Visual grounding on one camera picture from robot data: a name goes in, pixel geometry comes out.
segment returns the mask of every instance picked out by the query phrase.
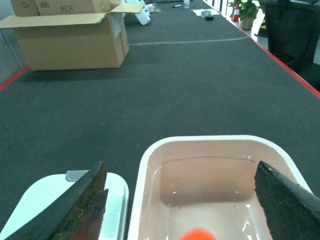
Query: small bottle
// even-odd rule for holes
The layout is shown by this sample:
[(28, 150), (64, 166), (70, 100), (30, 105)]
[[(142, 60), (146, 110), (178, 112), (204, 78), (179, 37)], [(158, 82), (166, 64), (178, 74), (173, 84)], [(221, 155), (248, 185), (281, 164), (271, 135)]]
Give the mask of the small bottle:
[(190, 7), (190, 0), (183, 0), (183, 8), (188, 9)]

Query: green leaves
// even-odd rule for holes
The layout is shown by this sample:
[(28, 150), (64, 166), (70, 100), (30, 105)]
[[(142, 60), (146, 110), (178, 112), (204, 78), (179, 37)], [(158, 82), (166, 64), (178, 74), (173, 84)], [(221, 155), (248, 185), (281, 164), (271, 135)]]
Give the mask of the green leaves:
[(240, 20), (244, 19), (245, 17), (256, 19), (259, 7), (252, 0), (241, 1), (242, 3), (240, 5), (239, 13)]

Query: white plastic tray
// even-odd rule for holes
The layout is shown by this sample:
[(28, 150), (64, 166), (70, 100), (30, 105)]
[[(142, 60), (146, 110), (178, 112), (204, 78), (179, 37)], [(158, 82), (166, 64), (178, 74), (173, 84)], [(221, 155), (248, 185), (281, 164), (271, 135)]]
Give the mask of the white plastic tray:
[[(80, 173), (77, 176), (80, 178), (87, 171), (75, 172)], [(23, 194), (1, 231), (0, 240), (6, 239), (41, 213), (74, 183), (66, 180), (66, 174), (46, 176), (35, 182)], [(108, 195), (99, 240), (123, 240), (129, 200), (128, 185), (121, 176), (108, 172), (104, 188), (108, 189)]]
[(255, 192), (259, 161), (311, 192), (289, 155), (260, 137), (187, 136), (154, 143), (140, 162), (128, 240), (178, 240), (198, 227), (217, 240), (271, 240)]

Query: red table edge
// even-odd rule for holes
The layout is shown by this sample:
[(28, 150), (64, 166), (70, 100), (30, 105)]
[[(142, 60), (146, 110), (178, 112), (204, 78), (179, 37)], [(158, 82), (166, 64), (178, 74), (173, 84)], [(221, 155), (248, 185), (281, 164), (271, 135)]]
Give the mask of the red table edge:
[(10, 77), (8, 80), (4, 81), (0, 84), (0, 92), (8, 87), (12, 82), (14, 82), (17, 78), (19, 78), (21, 75), (23, 75), (27, 70), (30, 69), (30, 65), (25, 66), (20, 71), (18, 71), (16, 74), (14, 74), (12, 77)]
[(269, 52), (264, 46), (262, 46), (258, 41), (254, 40), (246, 31), (237, 26), (234, 22), (229, 20), (234, 26), (236, 26), (240, 31), (249, 36), (262, 50), (264, 50), (270, 57), (272, 57), (281, 67), (283, 67), (291, 76), (293, 76), (299, 83), (301, 83), (306, 89), (308, 89), (314, 96), (320, 99), (320, 92), (318, 92), (313, 86), (311, 86), (306, 80), (304, 80), (299, 74), (293, 71), (290, 67), (284, 64), (279, 58)]

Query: cardboard box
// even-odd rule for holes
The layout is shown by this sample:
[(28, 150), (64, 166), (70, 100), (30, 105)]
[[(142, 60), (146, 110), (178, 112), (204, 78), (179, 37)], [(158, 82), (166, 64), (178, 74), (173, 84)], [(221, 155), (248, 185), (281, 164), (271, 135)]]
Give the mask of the cardboard box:
[(112, 8), (114, 7), (111, 7), (111, 4), (109, 2), (109, 0), (100, 0), (101, 2), (101, 5), (102, 5), (102, 8), (103, 8), (103, 12), (104, 13), (107, 13), (109, 12)]
[(13, 29), (33, 70), (119, 68), (128, 51), (121, 13), (139, 13), (144, 3), (121, 3), (110, 12), (53, 16), (10, 16), (0, 29)]
[(41, 16), (104, 13), (100, 0), (35, 0)]
[(108, 0), (108, 1), (110, 2), (112, 8), (115, 8), (121, 3), (121, 0)]
[(39, 16), (35, 0), (11, 0), (11, 3), (16, 16)]

